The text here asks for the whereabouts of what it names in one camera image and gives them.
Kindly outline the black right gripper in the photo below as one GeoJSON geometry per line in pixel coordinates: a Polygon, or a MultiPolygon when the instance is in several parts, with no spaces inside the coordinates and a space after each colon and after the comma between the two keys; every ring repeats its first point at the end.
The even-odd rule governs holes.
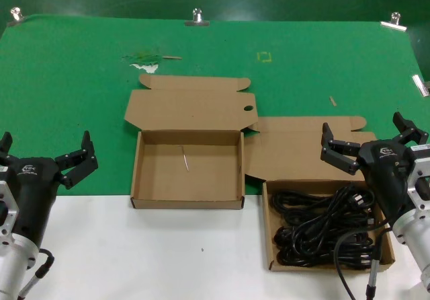
{"type": "Polygon", "coordinates": [[[395,112],[392,121],[399,131],[393,140],[377,140],[364,143],[334,139],[327,122],[322,125],[320,159],[350,174],[360,170],[368,188],[375,194],[379,207],[389,220],[397,220],[411,210],[413,203],[406,192],[406,178],[398,174],[396,164],[402,162],[406,145],[427,143],[427,132],[417,128],[412,120],[395,112]]]}

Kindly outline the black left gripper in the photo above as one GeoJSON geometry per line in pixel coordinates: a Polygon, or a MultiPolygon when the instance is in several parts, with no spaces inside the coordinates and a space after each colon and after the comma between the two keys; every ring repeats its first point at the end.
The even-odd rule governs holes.
{"type": "Polygon", "coordinates": [[[19,214],[12,232],[40,246],[59,185],[70,190],[98,169],[93,141],[86,130],[81,148],[55,161],[47,157],[13,158],[9,154],[12,143],[11,133],[5,132],[0,141],[0,163],[10,166],[19,182],[19,190],[13,193],[19,214]]]}

